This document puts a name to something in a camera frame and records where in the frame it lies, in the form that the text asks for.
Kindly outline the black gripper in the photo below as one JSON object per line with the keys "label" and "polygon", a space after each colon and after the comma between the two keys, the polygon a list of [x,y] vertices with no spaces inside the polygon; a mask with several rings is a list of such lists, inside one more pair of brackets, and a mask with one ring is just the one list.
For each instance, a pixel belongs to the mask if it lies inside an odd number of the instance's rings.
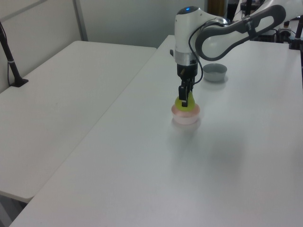
{"label": "black gripper", "polygon": [[181,101],[182,107],[188,106],[188,94],[192,92],[194,84],[195,84],[195,76],[198,72],[198,64],[193,64],[189,66],[184,66],[177,64],[177,75],[182,80],[181,85],[178,87],[178,98]]}

